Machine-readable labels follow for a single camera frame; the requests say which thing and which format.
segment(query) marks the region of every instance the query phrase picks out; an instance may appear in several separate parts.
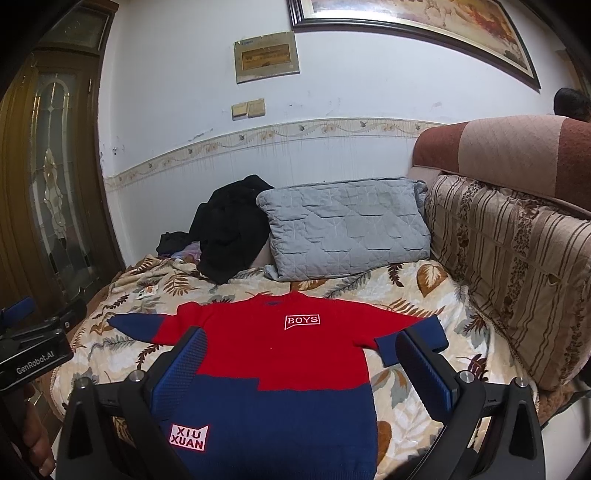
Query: sweater sleeve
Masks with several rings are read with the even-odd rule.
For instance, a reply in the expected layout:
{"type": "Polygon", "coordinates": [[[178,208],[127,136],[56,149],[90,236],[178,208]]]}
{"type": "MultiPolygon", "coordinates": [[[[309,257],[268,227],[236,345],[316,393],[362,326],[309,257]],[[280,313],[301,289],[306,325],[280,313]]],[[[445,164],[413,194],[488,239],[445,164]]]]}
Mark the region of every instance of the sweater sleeve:
{"type": "Polygon", "coordinates": [[[190,326],[203,327],[210,305],[188,302],[180,305],[175,315],[126,313],[115,315],[109,324],[141,342],[174,345],[190,326]]]}
{"type": "Polygon", "coordinates": [[[339,300],[343,316],[349,325],[353,343],[378,350],[376,339],[399,332],[420,319],[374,307],[367,303],[339,300]]]}
{"type": "Polygon", "coordinates": [[[338,300],[349,334],[356,346],[378,351],[386,367],[398,362],[395,350],[396,334],[421,319],[391,312],[366,303],[338,300]]]}

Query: black hair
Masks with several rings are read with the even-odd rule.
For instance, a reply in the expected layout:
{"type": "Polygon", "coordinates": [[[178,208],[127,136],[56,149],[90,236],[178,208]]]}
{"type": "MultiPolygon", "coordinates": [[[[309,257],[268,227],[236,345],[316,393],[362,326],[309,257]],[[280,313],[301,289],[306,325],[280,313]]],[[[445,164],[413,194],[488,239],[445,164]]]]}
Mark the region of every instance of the black hair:
{"type": "Polygon", "coordinates": [[[589,122],[591,120],[591,100],[583,92],[572,88],[561,88],[554,95],[554,114],[589,122]]]}

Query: black jacket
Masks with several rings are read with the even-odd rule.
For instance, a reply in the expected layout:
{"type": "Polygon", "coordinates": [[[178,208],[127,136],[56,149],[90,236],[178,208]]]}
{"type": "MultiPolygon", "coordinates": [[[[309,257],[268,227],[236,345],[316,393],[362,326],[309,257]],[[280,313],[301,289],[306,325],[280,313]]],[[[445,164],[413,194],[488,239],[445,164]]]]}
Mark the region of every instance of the black jacket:
{"type": "Polygon", "coordinates": [[[267,215],[256,206],[256,196],[269,190],[257,175],[235,181],[213,192],[199,205],[189,229],[190,242],[199,241],[198,269],[218,284],[249,268],[269,238],[267,215]]]}

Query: wallpaper border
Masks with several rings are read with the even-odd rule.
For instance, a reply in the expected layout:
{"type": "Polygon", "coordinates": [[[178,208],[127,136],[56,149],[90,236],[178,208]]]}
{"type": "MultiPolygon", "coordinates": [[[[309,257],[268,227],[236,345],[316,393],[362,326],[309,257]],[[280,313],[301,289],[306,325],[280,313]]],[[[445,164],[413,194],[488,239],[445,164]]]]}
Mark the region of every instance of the wallpaper border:
{"type": "Polygon", "coordinates": [[[427,128],[439,125],[442,124],[399,118],[327,118],[266,125],[195,142],[103,180],[105,190],[112,192],[171,168],[226,152],[319,138],[417,138],[427,128]]]}

